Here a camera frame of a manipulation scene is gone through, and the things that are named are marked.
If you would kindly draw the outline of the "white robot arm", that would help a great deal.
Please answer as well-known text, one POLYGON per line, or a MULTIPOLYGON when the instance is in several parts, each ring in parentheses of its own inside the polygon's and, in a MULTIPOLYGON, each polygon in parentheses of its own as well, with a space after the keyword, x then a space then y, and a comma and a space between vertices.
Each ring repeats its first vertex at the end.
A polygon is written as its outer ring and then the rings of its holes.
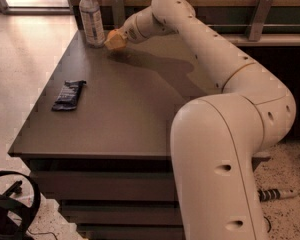
POLYGON ((186 240, 269 240, 252 169, 255 154, 292 128, 296 103, 264 66, 197 19, 186 0, 152 0, 109 33, 110 50, 176 32, 219 94, 175 115, 171 160, 186 240))

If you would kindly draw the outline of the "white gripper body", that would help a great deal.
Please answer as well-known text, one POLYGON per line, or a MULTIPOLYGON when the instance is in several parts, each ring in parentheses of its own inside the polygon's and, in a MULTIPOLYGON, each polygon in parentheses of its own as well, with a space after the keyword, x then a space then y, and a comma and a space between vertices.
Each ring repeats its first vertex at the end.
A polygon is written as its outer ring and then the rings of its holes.
POLYGON ((140 33, 137 27, 137 17, 135 15, 130 16, 119 29, 120 33, 125 39, 132 43, 141 43, 144 41, 144 37, 140 33))

